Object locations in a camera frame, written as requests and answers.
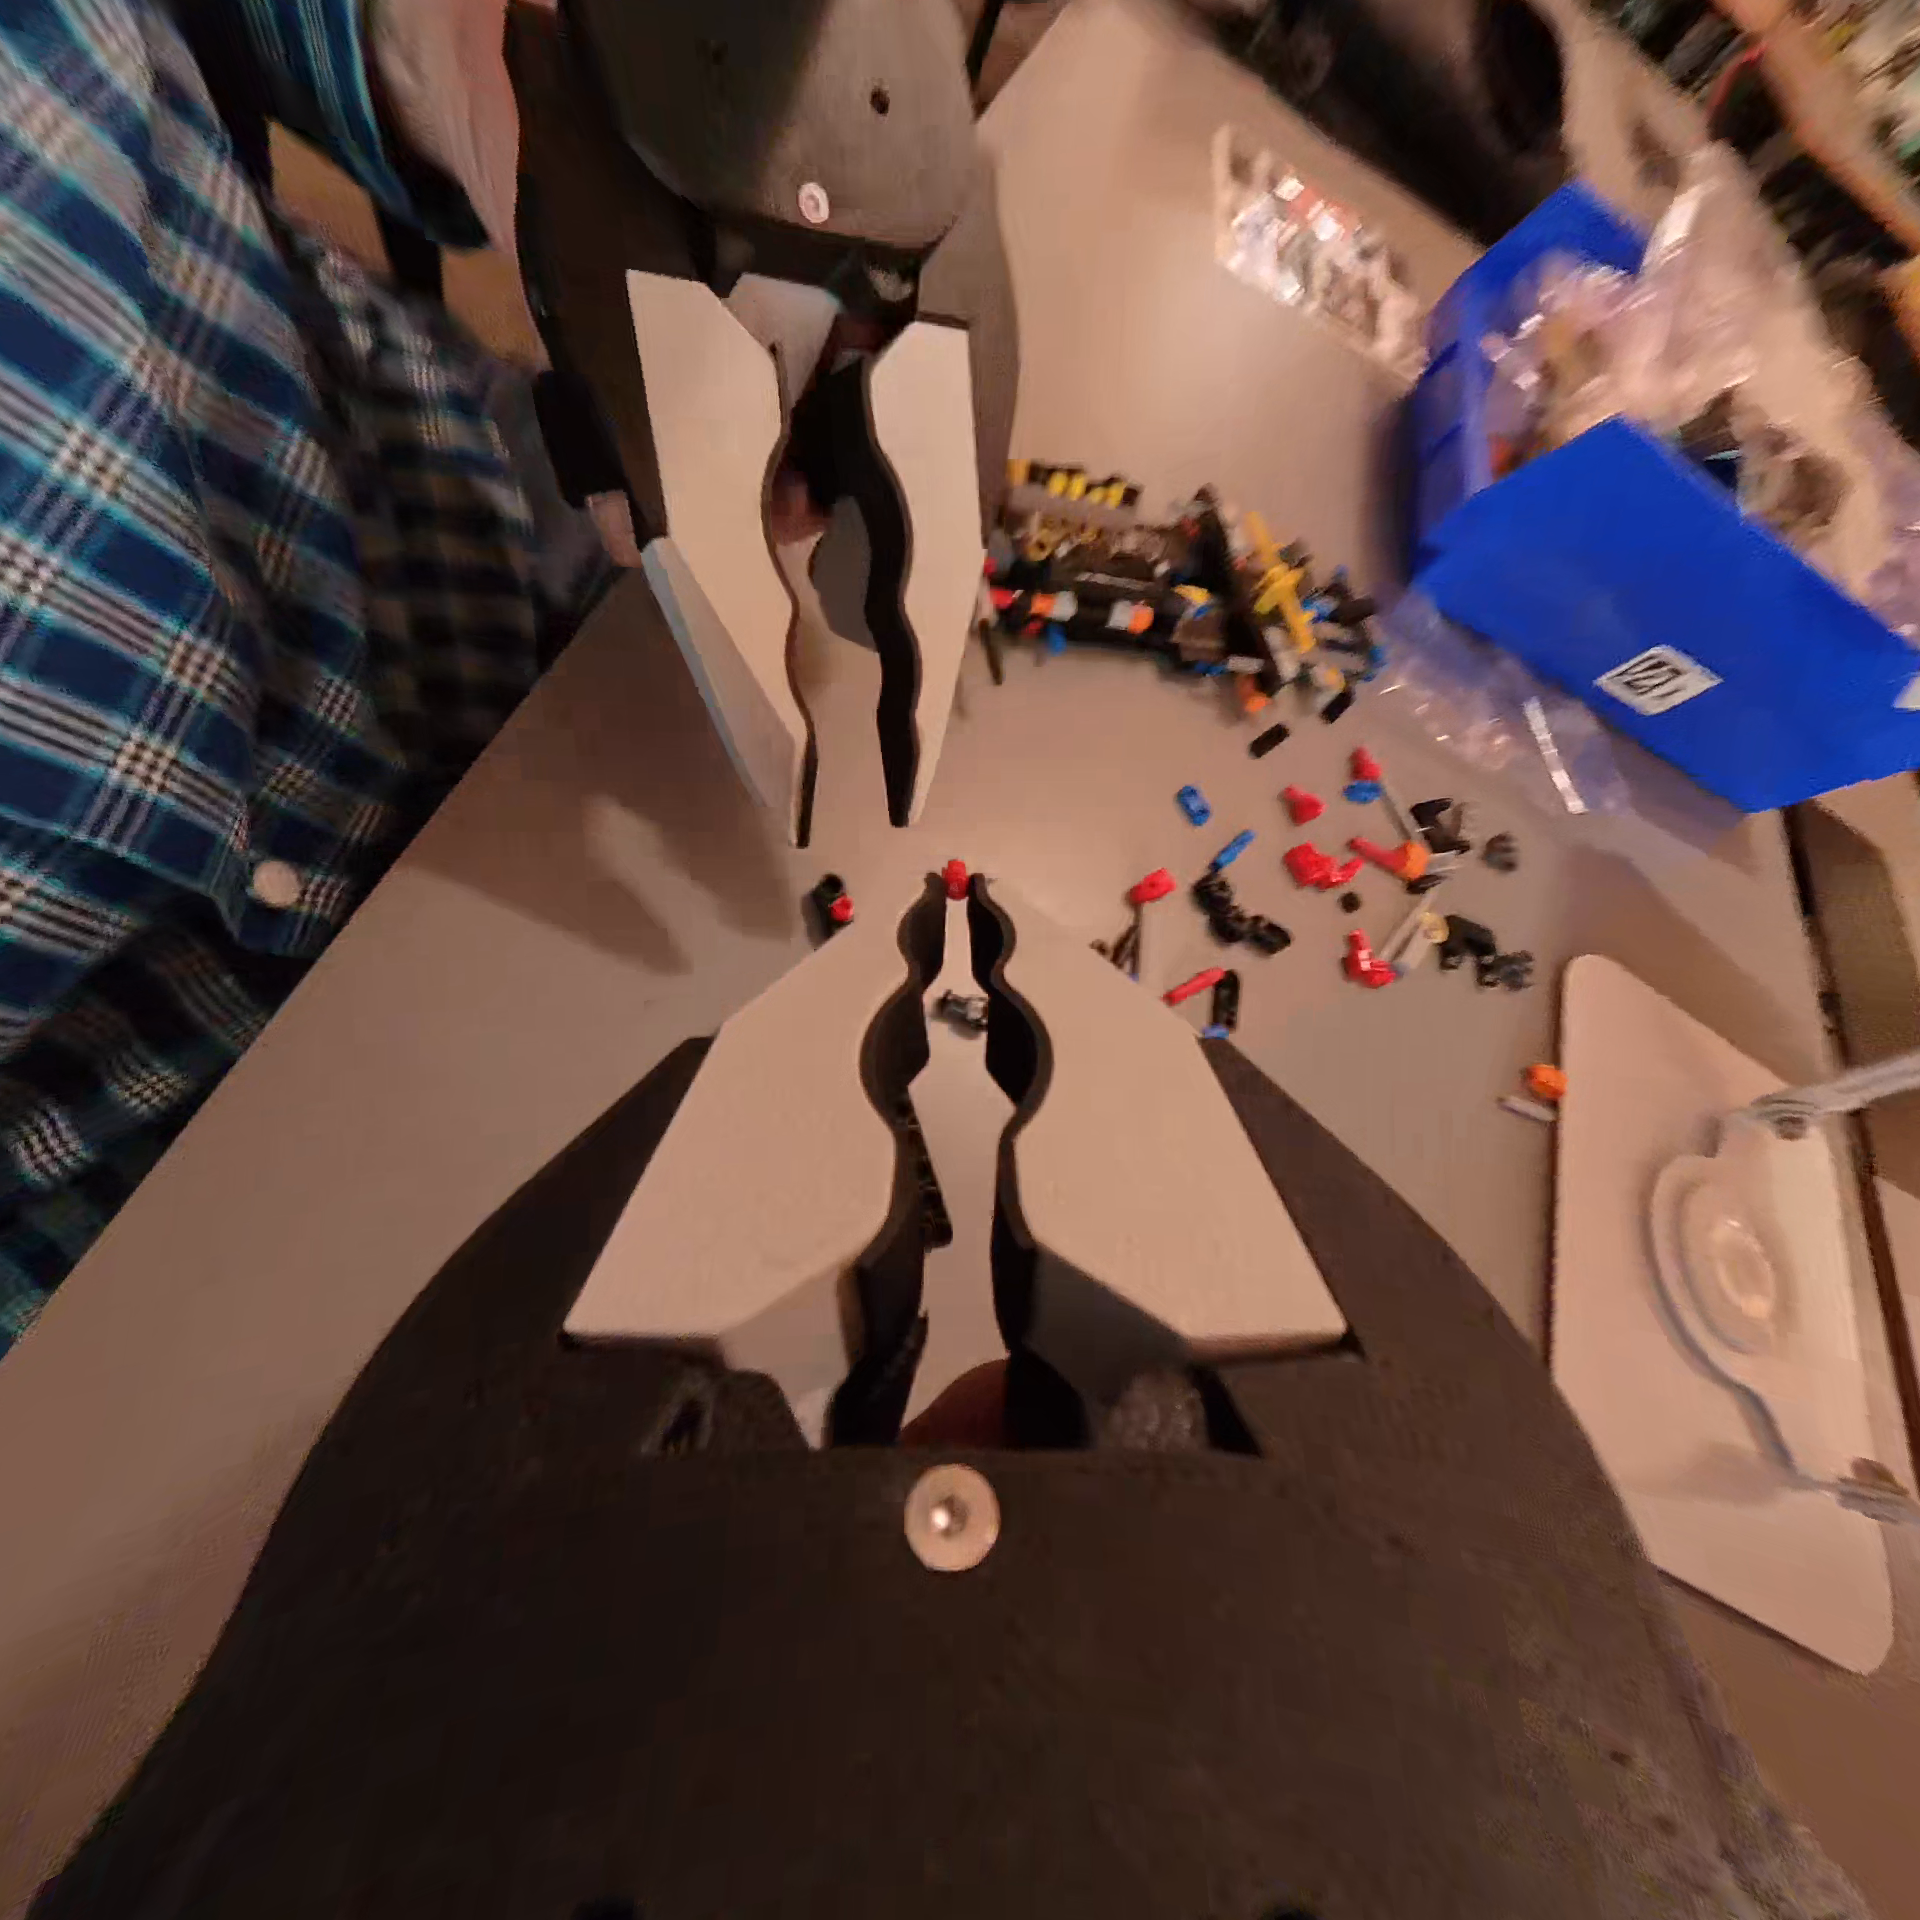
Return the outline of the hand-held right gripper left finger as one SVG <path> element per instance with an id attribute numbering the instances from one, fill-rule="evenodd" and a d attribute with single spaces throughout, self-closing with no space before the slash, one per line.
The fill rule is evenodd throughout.
<path id="1" fill-rule="evenodd" d="M 924 1155 L 908 1119 L 947 882 L 795 962 L 727 1017 L 565 1316 L 779 1382 L 816 1444 L 899 1439 L 924 1352 Z"/>

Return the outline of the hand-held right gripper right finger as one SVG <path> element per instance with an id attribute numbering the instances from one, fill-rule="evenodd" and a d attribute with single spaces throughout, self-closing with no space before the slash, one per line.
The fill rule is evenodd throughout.
<path id="1" fill-rule="evenodd" d="M 1087 1444 L 1142 1385 L 1349 1341 L 1195 1031 L 1007 880 L 968 892 L 994 1151 L 1007 1426 Z"/>

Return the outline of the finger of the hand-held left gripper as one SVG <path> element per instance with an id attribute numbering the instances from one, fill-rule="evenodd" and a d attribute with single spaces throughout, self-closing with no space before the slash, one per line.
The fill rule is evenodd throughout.
<path id="1" fill-rule="evenodd" d="M 915 317 L 821 372 L 795 407 L 795 469 L 821 507 L 851 502 L 864 534 L 880 774 L 888 822 L 908 828 L 939 762 L 986 577 L 968 331 Z"/>
<path id="2" fill-rule="evenodd" d="M 816 739 L 795 692 L 800 608 L 770 498 L 792 397 L 839 305 L 786 280 L 744 275 L 720 296 L 649 270 L 624 273 L 624 296 L 661 498 L 639 569 L 732 769 L 801 849 Z"/>

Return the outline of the lego car chassis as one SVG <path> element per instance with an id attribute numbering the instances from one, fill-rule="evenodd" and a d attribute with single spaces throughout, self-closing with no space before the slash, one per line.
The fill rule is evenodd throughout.
<path id="1" fill-rule="evenodd" d="M 991 686 L 1016 650 L 1104 651 L 1216 687 L 1238 717 L 1296 700 L 1330 725 L 1384 670 L 1379 605 L 1308 543 L 1199 486 L 1147 516 L 1121 472 L 1010 461 L 973 637 Z"/>

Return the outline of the scattered loose lego pieces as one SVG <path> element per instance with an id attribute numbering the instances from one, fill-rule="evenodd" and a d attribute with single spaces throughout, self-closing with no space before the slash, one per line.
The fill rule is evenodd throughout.
<path id="1" fill-rule="evenodd" d="M 1473 855 L 1473 842 L 1451 833 L 1457 806 L 1421 801 L 1401 817 L 1377 758 L 1356 748 L 1349 759 L 1335 809 L 1330 783 L 1290 782 L 1254 809 L 1232 806 L 1223 774 L 1131 783 L 1129 797 L 1150 801 L 1147 826 L 1121 836 L 1111 863 L 1093 860 L 1087 838 L 1065 849 L 1068 878 L 1126 878 L 1113 890 L 1124 926 L 1090 952 L 1186 1010 L 1204 1039 L 1235 1037 L 1248 975 L 1296 948 L 1363 990 L 1421 968 L 1466 972 L 1481 990 L 1528 990 L 1537 958 L 1442 897 Z"/>

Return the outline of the person's right hand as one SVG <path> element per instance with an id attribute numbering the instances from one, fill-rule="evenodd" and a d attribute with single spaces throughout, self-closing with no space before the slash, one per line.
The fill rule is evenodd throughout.
<path id="1" fill-rule="evenodd" d="M 899 1448 L 909 1451 L 998 1451 L 1007 1444 L 1007 1358 L 986 1361 L 947 1382 L 924 1409 L 901 1426 Z"/>

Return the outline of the sticker sheet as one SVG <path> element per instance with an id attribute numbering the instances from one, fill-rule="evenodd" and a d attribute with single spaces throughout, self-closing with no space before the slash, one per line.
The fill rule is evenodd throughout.
<path id="1" fill-rule="evenodd" d="M 1278 305 L 1337 334 L 1401 388 L 1426 365 L 1403 260 L 1356 209 L 1232 125 L 1210 141 L 1213 258 Z"/>

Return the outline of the blue plaid shirt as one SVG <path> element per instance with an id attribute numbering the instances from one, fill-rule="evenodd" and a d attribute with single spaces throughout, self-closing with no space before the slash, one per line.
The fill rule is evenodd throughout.
<path id="1" fill-rule="evenodd" d="M 3 6 L 3 1347 L 539 673 L 496 359 L 268 128 L 472 250 L 404 4 Z"/>

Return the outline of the clear plastic bag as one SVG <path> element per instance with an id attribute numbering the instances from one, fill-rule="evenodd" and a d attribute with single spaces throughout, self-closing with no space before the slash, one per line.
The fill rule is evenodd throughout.
<path id="1" fill-rule="evenodd" d="M 1377 623 L 1379 695 L 1430 745 L 1540 814 L 1645 822 L 1616 737 L 1573 695 L 1403 588 Z"/>

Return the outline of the blue plastic bin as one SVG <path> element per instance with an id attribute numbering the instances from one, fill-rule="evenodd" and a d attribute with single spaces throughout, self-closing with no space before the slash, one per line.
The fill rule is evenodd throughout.
<path id="1" fill-rule="evenodd" d="M 1643 234 L 1565 184 L 1430 309 L 1403 410 L 1412 586 L 1744 814 L 1916 771 L 1915 650 L 1682 454 L 1602 420 L 1496 474 L 1483 338 L 1551 254 L 1631 270 Z"/>

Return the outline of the bundle of clear parts bags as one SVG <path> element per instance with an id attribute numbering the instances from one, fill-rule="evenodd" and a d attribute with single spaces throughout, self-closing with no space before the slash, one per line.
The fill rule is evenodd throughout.
<path id="1" fill-rule="evenodd" d="M 1916 647 L 1916 450 L 1728 147 L 1682 162 L 1634 268 L 1551 242 L 1481 354 L 1496 478 L 1624 420 Z"/>

